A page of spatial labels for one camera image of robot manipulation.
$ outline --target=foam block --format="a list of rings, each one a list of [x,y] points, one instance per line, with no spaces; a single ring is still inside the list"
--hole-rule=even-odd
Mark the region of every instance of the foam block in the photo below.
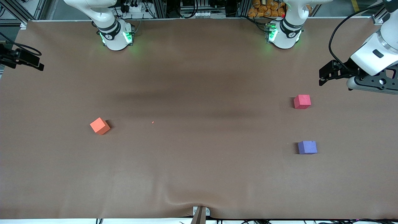
[[[294,99],[295,109],[307,109],[311,106],[310,95],[298,95]]]
[[[315,154],[318,151],[316,150],[316,142],[315,141],[302,141],[298,144],[299,153],[302,155],[310,155]]]
[[[104,121],[102,118],[98,118],[95,121],[93,121],[90,126],[94,130],[95,133],[99,135],[105,134],[105,132],[109,131],[111,128],[109,125]]]

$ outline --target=pink cube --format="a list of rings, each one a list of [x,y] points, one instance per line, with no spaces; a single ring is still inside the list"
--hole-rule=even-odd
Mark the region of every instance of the pink cube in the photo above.
[[[298,95],[294,99],[295,109],[307,109],[311,106],[310,95]]]

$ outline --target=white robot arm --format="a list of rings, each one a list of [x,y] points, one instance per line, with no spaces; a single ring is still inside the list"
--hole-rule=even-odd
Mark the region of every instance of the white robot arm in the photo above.
[[[66,4],[90,17],[99,29],[102,42],[111,50],[119,51],[133,42],[132,26],[124,20],[117,20],[108,8],[117,0],[64,0]]]
[[[332,60],[319,70],[319,85],[348,78],[349,90],[398,94],[398,0],[383,0],[390,18],[347,62]]]
[[[332,0],[284,0],[288,5],[286,16],[281,21],[272,21],[273,31],[268,34],[268,41],[275,46],[288,49],[299,40],[301,28],[308,18],[308,4],[323,4]]]

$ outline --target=brown paper sheet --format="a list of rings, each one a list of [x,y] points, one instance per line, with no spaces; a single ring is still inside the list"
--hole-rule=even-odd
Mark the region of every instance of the brown paper sheet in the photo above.
[[[118,52],[89,22],[30,22],[17,42],[42,51],[45,70],[0,80],[0,218],[196,205],[216,218],[398,218],[397,97],[318,86],[340,21],[308,20],[288,50],[247,20],[144,21]],[[346,60],[377,28],[349,20],[335,53]],[[297,94],[312,106],[293,109]],[[303,140],[319,153],[298,155]]]

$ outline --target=blue cube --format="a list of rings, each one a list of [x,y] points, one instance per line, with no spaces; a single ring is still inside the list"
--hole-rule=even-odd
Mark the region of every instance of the blue cube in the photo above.
[[[298,144],[299,153],[302,155],[310,155],[315,154],[318,151],[316,150],[316,142],[315,141],[302,141]]]

